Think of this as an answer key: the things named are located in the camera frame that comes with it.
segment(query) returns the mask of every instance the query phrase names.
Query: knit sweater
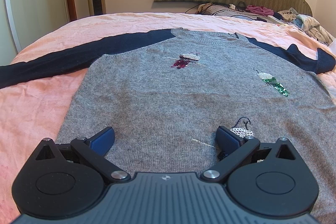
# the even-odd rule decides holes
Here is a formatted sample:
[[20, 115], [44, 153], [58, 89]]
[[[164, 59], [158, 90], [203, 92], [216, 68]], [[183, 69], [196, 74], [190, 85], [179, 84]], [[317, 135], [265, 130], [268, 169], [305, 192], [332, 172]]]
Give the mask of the knit sweater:
[[287, 137], [318, 181], [313, 215], [334, 224], [336, 106], [316, 75], [236, 33], [172, 34], [95, 61], [57, 142], [112, 126], [106, 158], [127, 172], [200, 173], [217, 161], [219, 125], [250, 130], [261, 142]]

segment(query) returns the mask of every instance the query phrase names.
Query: bed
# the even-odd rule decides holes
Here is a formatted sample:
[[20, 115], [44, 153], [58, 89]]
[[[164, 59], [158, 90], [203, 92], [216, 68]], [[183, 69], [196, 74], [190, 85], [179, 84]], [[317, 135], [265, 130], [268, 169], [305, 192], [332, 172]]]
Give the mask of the bed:
[[[156, 1], [234, 2], [234, 0]], [[251, 1], [256, 0], [239, 1], [253, 3]], [[278, 3], [280, 0], [277, 0], [276, 3], [273, 3], [272, 0], [263, 1], [265, 2], [255, 4], [268, 5], [274, 10], [288, 9], [297, 4], [295, 8], [301, 9], [302, 13], [311, 13], [304, 0], [285, 0], [282, 4]], [[332, 51], [333, 46], [321, 45], [293, 26], [278, 26], [260, 21], [204, 15], [121, 13], [89, 17], [71, 22], [22, 50], [12, 63], [28, 62], [50, 52], [61, 51], [104, 37], [180, 27], [194, 31], [237, 32], [284, 49], [295, 44], [301, 53], [311, 59], [317, 58], [317, 48], [322, 48], [325, 52], [336, 57], [336, 52]], [[40, 140], [45, 137], [54, 140], [57, 138], [72, 96], [78, 90], [86, 72], [87, 69], [83, 69], [66, 75], [36, 79], [0, 89], [0, 192], [2, 193], [0, 223], [8, 223], [19, 215], [11, 197], [11, 184]], [[318, 78], [336, 104], [336, 68], [319, 74]], [[328, 180], [325, 185], [331, 188], [335, 187], [332, 186], [335, 177], [330, 177]], [[331, 216], [336, 213], [334, 209], [336, 205], [333, 202], [330, 200], [329, 203], [323, 203], [323, 206], [327, 208], [319, 203], [314, 208], [313, 215], [322, 223], [333, 224]]]

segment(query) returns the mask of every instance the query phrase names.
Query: bedspread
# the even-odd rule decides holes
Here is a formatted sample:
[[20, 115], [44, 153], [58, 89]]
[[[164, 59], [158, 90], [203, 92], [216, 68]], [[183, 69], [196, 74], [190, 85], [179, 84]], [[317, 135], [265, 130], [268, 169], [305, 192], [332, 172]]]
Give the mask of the bedspread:
[[[103, 37], [156, 29], [238, 32], [277, 47], [296, 44], [307, 57], [317, 59], [317, 48], [336, 57], [330, 49], [292, 26], [218, 16], [171, 13], [122, 13], [71, 22], [22, 50], [13, 63], [29, 61]], [[11, 184], [42, 138], [56, 139], [73, 94], [86, 69], [67, 75], [38, 79], [0, 90], [0, 223], [19, 215], [11, 197]], [[319, 75], [336, 104], [336, 68]]]

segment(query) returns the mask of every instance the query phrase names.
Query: metal screw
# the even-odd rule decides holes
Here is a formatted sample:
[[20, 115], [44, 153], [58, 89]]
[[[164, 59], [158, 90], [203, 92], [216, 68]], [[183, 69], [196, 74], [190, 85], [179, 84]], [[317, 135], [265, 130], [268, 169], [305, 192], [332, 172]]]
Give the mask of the metal screw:
[[216, 179], [219, 177], [220, 173], [216, 170], [206, 170], [203, 175], [208, 179]]
[[124, 179], [128, 176], [128, 173], [125, 171], [119, 170], [119, 171], [114, 171], [111, 174], [111, 177], [114, 179]]

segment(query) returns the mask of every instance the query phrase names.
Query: crumpled fabric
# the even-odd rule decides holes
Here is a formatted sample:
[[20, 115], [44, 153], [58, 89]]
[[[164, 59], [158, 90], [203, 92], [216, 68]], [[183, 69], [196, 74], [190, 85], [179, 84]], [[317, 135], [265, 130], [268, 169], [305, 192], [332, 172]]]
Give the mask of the crumpled fabric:
[[299, 14], [293, 7], [291, 7], [289, 10], [279, 11], [278, 13], [282, 15], [285, 22], [292, 22], [294, 19], [296, 19], [296, 15]]
[[303, 24], [301, 29], [310, 37], [329, 46], [335, 37], [323, 28], [320, 23], [313, 17], [307, 15], [296, 15], [297, 19], [301, 19]]
[[246, 11], [250, 13], [255, 13], [257, 15], [262, 15], [264, 17], [274, 15], [274, 11], [263, 6], [248, 5]]

